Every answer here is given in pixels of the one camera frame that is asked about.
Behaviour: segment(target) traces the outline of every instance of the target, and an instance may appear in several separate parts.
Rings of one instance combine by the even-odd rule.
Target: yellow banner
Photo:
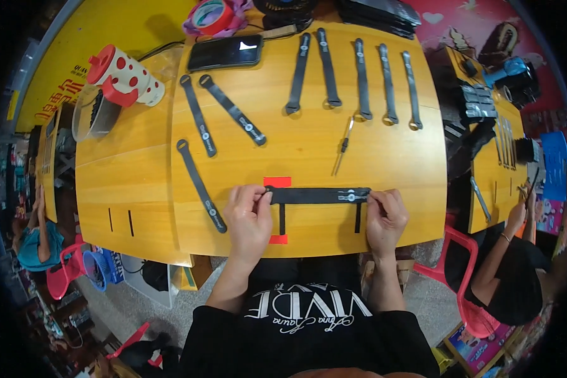
[[[88,58],[113,43],[132,57],[182,41],[181,24],[194,0],[85,0],[65,22],[34,73],[23,99],[16,132],[42,125],[61,103],[75,103],[86,83]],[[14,116],[15,96],[7,117]]]

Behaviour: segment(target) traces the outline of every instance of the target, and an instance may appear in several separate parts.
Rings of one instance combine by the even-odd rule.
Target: heart decoration
[[[429,24],[436,24],[443,19],[443,15],[441,13],[422,13],[422,17],[428,22]]]

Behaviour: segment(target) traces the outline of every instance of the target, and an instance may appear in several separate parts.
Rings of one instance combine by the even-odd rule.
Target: yellow table
[[[234,185],[262,183],[264,177],[291,177],[293,187],[398,188],[411,220],[400,246],[420,243],[443,234],[446,206],[446,161],[443,127],[431,73],[420,43],[392,34],[333,22],[314,22],[307,32],[324,27],[332,55],[338,93],[343,106],[324,109],[326,88],[318,43],[312,38],[301,96],[301,110],[284,111],[295,70],[300,36],[265,41],[261,62],[253,68],[191,74],[192,84],[218,153],[209,158],[193,122],[182,88],[175,89],[172,118],[172,192],[181,250],[213,256],[228,254],[227,234],[220,234],[207,216],[187,174],[176,140],[187,139],[212,200],[222,212]],[[331,175],[349,117],[358,110],[357,70],[353,42],[365,46],[370,109],[374,119],[355,122],[349,148],[337,177]],[[383,73],[378,46],[386,43],[395,88],[398,125],[386,125]],[[408,80],[401,58],[411,54],[424,129],[412,131]],[[183,54],[179,76],[187,73],[189,49]],[[234,123],[212,95],[200,87],[209,73],[215,84],[267,137],[263,147]],[[279,234],[278,206],[272,206],[272,234]],[[286,206],[288,244],[270,244],[267,257],[300,257],[365,252],[365,206],[361,233],[354,232],[355,206],[350,204]]]
[[[44,201],[46,217],[57,223],[57,207],[55,205],[54,168],[57,132],[60,128],[71,128],[71,118],[74,106],[62,104],[53,115],[42,125],[38,155],[36,156],[36,182],[44,186]]]
[[[191,267],[193,254],[226,256],[229,238],[216,231],[176,151],[187,139],[205,186],[222,212],[234,185],[262,183],[264,177],[290,176],[295,187],[400,189],[411,215],[400,246],[441,238],[446,206],[443,125],[430,71],[417,40],[362,26],[316,21],[331,47],[343,106],[323,108],[324,75],[317,42],[311,49],[302,90],[302,110],[283,113],[295,69],[299,36],[265,41],[261,63],[192,74],[192,83],[218,154],[208,158],[178,78],[186,73],[189,49],[147,59],[143,64],[166,85],[155,107],[134,104],[122,111],[113,130],[100,140],[78,144],[76,183],[84,240],[139,258]],[[374,119],[355,122],[349,149],[337,177],[331,172],[337,151],[358,109],[353,42],[366,46],[370,108]],[[395,86],[398,125],[386,125],[383,74],[377,47],[386,43]],[[408,81],[401,52],[408,50],[419,93],[421,131],[409,127]],[[263,147],[234,123],[198,79],[215,83],[266,135]],[[365,205],[361,233],[354,233],[355,206],[287,206],[288,244],[268,246],[266,257],[365,252]],[[278,233],[277,206],[273,234]]]
[[[448,56],[458,78],[470,84],[481,83],[485,85],[482,71],[483,66],[474,59],[464,56],[459,51],[446,47]],[[473,78],[468,78],[460,64],[464,59],[470,59],[475,65],[478,73]],[[512,127],[515,139],[523,137],[523,123],[519,110],[497,90],[493,93],[493,101],[500,117],[506,118]],[[516,164],[516,170],[503,167],[498,163],[498,151],[495,140],[490,140],[472,162],[472,174],[481,195],[491,214],[491,222],[487,222],[483,208],[477,199],[475,191],[472,191],[469,233],[484,230],[490,226],[500,223],[508,218],[510,210],[518,203],[520,192],[517,187],[523,185],[527,179],[527,165]]]

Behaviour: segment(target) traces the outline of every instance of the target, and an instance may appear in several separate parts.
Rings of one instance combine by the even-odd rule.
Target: smartphone
[[[255,66],[261,60],[262,36],[228,37],[198,42],[191,48],[187,70]]]

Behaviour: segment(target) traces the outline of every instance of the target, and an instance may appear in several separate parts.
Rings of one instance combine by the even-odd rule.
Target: red polka dot cup
[[[164,83],[114,45],[105,46],[88,62],[91,69],[87,81],[101,87],[105,98],[113,103],[125,107],[135,102],[154,106],[164,97]]]

